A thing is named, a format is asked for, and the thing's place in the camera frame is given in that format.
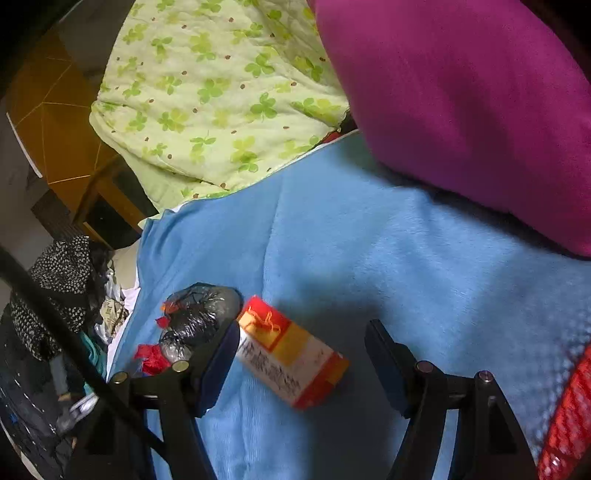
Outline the blue fleece blanket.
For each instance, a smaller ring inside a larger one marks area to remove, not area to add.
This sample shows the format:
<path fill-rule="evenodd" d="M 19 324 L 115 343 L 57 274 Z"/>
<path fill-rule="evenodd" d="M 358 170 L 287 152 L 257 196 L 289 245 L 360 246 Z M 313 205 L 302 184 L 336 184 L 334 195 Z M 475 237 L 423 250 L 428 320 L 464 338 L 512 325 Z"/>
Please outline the blue fleece blanket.
<path fill-rule="evenodd" d="M 590 263 L 515 219 L 394 174 L 360 134 L 259 184 L 147 224 L 140 294 L 113 367 L 158 338 L 162 302 L 196 282 L 257 296 L 349 360 L 297 411 L 240 363 L 198 427 L 221 479 L 383 479 L 406 430 L 363 344 L 379 319 L 447 373 L 489 370 L 534 455 L 590 339 Z"/>

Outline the red yellow medicine box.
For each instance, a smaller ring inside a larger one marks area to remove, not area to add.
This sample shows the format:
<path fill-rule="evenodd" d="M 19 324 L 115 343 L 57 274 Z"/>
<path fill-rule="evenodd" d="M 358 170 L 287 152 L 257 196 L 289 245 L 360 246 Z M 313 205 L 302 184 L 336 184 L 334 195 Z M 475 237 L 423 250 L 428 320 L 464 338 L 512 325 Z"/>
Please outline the red yellow medicine box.
<path fill-rule="evenodd" d="M 349 360 L 257 296 L 238 317 L 236 358 L 281 400 L 298 410 L 321 404 Z"/>

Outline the black white dotted cloth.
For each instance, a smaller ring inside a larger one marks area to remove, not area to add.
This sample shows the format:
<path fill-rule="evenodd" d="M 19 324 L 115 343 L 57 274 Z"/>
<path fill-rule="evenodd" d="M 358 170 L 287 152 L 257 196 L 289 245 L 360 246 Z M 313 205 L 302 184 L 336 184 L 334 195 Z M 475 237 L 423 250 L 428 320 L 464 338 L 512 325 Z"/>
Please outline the black white dotted cloth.
<path fill-rule="evenodd" d="M 54 241 L 29 269 L 32 280 L 75 334 L 89 317 L 87 292 L 91 273 L 90 241 L 85 235 Z M 34 358 L 49 361 L 61 352 L 39 317 L 18 294 L 11 295 L 9 309 L 19 340 Z"/>

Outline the magenta pillow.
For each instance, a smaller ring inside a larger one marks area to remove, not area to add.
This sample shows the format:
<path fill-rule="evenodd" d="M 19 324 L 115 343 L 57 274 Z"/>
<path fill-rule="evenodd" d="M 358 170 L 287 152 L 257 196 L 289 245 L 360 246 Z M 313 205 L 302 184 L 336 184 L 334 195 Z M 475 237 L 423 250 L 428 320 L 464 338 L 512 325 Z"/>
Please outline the magenta pillow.
<path fill-rule="evenodd" d="M 314 1 L 370 151 L 590 253 L 586 1 Z"/>

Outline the red plastic bag trash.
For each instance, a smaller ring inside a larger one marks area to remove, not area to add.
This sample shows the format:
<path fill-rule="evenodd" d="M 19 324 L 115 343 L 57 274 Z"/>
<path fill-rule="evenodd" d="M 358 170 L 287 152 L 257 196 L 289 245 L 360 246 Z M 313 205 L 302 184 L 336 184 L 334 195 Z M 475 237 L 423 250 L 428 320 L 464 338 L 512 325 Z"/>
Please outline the red plastic bag trash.
<path fill-rule="evenodd" d="M 154 321 L 160 333 L 156 344 L 140 344 L 133 359 L 141 362 L 141 372 L 154 376 L 164 372 L 182 357 L 182 346 L 176 330 L 172 328 L 172 314 L 178 310 L 173 301 L 165 301 L 161 314 Z"/>

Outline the brown wooden cabinet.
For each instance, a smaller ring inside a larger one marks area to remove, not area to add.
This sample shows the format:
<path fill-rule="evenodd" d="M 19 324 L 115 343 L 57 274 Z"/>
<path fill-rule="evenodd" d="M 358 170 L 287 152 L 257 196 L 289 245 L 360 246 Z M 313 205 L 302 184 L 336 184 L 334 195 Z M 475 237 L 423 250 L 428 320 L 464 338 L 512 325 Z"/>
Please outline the brown wooden cabinet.
<path fill-rule="evenodd" d="M 132 172 L 89 123 L 94 97 L 51 29 L 8 88 L 8 119 L 73 225 L 113 249 L 123 248 L 139 239 L 145 215 L 129 196 L 138 187 Z"/>

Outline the black plastic bag trash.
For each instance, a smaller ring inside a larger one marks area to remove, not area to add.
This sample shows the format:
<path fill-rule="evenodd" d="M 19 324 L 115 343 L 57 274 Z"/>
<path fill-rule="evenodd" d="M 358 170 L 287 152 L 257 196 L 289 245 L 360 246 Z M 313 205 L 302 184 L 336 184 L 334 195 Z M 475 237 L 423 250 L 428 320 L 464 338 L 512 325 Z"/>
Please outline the black plastic bag trash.
<path fill-rule="evenodd" d="M 226 286 L 197 282 L 171 294 L 156 323 L 161 354 L 169 362 L 188 360 L 216 334 L 221 324 L 242 311 L 242 295 Z"/>

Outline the green clover quilt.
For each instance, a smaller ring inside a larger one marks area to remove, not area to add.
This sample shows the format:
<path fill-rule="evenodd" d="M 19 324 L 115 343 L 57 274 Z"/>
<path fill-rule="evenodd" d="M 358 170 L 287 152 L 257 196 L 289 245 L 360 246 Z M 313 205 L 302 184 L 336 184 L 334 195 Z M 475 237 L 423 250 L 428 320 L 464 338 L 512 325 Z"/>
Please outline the green clover quilt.
<path fill-rule="evenodd" d="M 164 211 L 256 184 L 348 113 L 307 2 L 138 1 L 89 121 Z"/>

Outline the teal garment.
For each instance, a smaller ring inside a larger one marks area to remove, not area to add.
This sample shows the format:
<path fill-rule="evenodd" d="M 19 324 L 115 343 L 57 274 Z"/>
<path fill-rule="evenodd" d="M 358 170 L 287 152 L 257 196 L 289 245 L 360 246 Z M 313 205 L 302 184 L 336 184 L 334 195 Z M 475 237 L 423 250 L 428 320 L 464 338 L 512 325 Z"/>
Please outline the teal garment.
<path fill-rule="evenodd" d="M 106 353 L 83 331 L 81 331 L 78 336 L 85 348 L 89 362 L 94 366 L 95 370 L 102 377 L 102 379 L 105 380 L 107 360 Z"/>

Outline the red plastic mesh basket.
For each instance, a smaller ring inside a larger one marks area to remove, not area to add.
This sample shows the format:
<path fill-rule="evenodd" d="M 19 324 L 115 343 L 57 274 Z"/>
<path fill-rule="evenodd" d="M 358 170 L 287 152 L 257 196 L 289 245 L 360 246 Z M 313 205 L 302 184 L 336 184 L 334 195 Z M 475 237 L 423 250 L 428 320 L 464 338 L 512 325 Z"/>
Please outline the red plastic mesh basket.
<path fill-rule="evenodd" d="M 567 382 L 550 423 L 538 460 L 539 479 L 589 479 L 590 460 L 590 345 Z"/>

